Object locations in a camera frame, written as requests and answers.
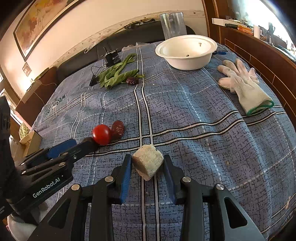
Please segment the dark red date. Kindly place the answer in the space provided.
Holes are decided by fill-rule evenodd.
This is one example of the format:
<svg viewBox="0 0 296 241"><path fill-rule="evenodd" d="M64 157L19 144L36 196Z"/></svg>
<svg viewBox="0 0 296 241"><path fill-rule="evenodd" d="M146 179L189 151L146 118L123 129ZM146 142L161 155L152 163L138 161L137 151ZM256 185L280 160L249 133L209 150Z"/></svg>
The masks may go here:
<svg viewBox="0 0 296 241"><path fill-rule="evenodd" d="M118 140L123 137L125 133L125 125L122 121L116 120L112 125L112 137L114 140Z"/></svg>

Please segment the cardboard tray box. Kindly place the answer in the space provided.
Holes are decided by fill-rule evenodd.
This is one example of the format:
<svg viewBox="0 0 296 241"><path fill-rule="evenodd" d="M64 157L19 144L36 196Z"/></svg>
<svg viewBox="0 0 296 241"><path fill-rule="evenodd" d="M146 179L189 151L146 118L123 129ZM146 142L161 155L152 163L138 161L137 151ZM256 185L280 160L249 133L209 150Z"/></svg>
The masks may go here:
<svg viewBox="0 0 296 241"><path fill-rule="evenodd" d="M22 158L38 151L42 141L42 136L39 135L36 131L30 131L25 137L23 137L16 149L14 156L15 163L22 160Z"/></svg>

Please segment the white work glove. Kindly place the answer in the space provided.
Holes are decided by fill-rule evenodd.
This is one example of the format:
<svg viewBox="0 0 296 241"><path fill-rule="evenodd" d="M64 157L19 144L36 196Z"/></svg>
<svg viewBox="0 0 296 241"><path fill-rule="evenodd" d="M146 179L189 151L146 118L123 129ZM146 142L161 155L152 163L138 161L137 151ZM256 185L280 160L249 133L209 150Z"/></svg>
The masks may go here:
<svg viewBox="0 0 296 241"><path fill-rule="evenodd" d="M225 75L218 80L218 85L238 96L247 116L274 106L273 99L259 86L255 69L248 71L240 59L236 59L234 63L223 60L217 70Z"/></svg>

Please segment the wooden side cabinet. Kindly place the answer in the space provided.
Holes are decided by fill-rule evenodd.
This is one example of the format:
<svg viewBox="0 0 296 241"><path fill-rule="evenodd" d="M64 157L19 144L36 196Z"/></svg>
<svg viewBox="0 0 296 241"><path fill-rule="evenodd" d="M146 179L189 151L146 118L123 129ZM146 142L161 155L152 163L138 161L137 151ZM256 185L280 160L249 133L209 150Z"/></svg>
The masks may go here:
<svg viewBox="0 0 296 241"><path fill-rule="evenodd" d="M212 18L229 15L227 1L202 1L208 36L230 48L254 67L279 98L295 125L295 63L283 53L254 36L232 28L214 25Z"/></svg>

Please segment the white cake piece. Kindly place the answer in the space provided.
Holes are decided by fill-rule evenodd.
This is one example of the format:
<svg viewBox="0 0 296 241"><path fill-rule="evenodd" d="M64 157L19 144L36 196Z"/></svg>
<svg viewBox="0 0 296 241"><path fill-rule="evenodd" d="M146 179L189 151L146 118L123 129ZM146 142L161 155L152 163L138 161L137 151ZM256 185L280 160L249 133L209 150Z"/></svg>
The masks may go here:
<svg viewBox="0 0 296 241"><path fill-rule="evenodd" d="M132 155L133 165L145 181L151 180L163 161L162 153L153 145L143 145Z"/></svg>

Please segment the white round bowl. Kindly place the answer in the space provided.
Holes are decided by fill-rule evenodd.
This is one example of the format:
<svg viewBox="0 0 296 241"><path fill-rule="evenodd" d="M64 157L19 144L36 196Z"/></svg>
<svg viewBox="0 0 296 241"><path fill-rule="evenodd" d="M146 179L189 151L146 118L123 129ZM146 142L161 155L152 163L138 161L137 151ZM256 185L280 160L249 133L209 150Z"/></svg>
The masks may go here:
<svg viewBox="0 0 296 241"><path fill-rule="evenodd" d="M217 50L217 43L201 35L182 35L158 44L155 52L178 70L197 70L205 67Z"/></svg>

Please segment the small black device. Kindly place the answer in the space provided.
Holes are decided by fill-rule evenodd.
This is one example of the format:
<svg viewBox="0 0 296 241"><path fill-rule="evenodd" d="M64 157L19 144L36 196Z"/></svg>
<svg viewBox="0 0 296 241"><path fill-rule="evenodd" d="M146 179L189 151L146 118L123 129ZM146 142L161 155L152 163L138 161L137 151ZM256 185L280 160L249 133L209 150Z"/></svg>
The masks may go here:
<svg viewBox="0 0 296 241"><path fill-rule="evenodd" d="M104 50L106 51L106 53L104 55L106 67L111 67L111 66L121 62L121 59L118 55L117 50L109 50L108 51L106 48L104 48Z"/></svg>

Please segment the green leafy vegetable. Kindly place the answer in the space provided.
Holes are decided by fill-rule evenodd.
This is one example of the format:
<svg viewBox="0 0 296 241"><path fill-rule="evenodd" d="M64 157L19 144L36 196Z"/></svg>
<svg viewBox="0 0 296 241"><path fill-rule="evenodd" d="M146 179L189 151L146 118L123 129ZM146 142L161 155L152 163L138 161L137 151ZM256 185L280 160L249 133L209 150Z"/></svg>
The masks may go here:
<svg viewBox="0 0 296 241"><path fill-rule="evenodd" d="M139 69L133 69L130 71L123 72L126 65L134 62L136 54L129 54L123 61L117 63L107 70L103 71L99 75L95 76L94 84L99 84L100 87L104 87L106 89L111 89L116 85L126 83L127 78L129 77L137 77L138 80L140 78L144 78L144 75L139 74Z"/></svg>

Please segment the black leather sofa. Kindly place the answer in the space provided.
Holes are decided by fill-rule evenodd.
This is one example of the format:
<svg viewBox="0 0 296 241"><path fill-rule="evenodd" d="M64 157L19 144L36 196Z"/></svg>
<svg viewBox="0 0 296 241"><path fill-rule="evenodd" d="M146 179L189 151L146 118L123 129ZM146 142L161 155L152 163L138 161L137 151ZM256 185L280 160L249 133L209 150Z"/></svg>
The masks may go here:
<svg viewBox="0 0 296 241"><path fill-rule="evenodd" d="M62 82L78 70L104 58L106 51L121 52L123 47L136 43L154 43L165 39L160 21L151 20L115 33L100 41L88 52L82 50L62 63L57 69L57 79Z"/></svg>

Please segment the dried date near vegetable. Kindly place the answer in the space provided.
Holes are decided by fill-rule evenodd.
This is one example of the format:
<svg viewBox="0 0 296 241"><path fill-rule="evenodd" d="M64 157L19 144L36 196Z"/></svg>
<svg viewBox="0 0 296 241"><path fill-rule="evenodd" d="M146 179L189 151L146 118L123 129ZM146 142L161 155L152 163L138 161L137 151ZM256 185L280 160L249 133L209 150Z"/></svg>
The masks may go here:
<svg viewBox="0 0 296 241"><path fill-rule="evenodd" d="M129 77L129 78L127 78L127 80L126 80L126 83L127 83L128 85L137 85L138 82L139 82L139 80L138 80L137 77Z"/></svg>

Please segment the red cherry tomato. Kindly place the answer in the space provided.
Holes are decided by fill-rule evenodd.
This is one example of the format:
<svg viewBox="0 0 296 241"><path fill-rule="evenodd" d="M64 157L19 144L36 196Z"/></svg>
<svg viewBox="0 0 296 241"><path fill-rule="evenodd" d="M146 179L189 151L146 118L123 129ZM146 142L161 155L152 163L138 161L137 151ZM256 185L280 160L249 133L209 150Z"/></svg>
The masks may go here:
<svg viewBox="0 0 296 241"><path fill-rule="evenodd" d="M97 125L93 129L92 134L93 140L101 146L108 145L111 142L112 132L107 125Z"/></svg>

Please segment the blue plaid tablecloth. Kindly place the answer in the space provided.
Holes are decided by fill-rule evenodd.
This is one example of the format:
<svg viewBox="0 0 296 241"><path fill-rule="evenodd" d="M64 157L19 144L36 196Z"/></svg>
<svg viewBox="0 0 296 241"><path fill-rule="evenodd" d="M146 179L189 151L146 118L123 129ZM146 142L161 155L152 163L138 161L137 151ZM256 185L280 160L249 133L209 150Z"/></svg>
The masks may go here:
<svg viewBox="0 0 296 241"><path fill-rule="evenodd" d="M263 237L274 239L295 217L295 129L287 108L260 79L274 107L245 114L237 96L218 86L217 67L236 59L231 51L213 56L202 69L180 71L155 49L152 43L132 50L134 62L125 69L144 75L135 86L90 86L93 73L105 69L102 61L64 79L33 124L41 147L69 138L81 142L95 126L122 121L121 140L75 163L75 183L92 185L126 154L153 144L199 183L224 184Z"/></svg>

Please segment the framed horse painting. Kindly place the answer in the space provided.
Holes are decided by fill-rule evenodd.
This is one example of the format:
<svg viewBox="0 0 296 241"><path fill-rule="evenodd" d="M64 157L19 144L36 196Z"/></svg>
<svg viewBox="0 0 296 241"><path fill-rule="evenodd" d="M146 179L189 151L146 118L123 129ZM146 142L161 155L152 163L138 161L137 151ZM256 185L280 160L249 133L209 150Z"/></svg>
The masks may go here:
<svg viewBox="0 0 296 241"><path fill-rule="evenodd" d="M14 30L16 45L24 61L50 28L83 1L32 1Z"/></svg>

